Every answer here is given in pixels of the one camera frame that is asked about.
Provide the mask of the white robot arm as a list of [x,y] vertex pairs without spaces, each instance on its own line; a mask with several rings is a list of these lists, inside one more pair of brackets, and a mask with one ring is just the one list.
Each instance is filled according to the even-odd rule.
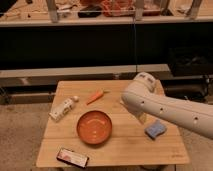
[[125,108],[135,117],[148,113],[213,139],[213,105],[158,95],[156,83],[151,74],[138,73],[121,94]]

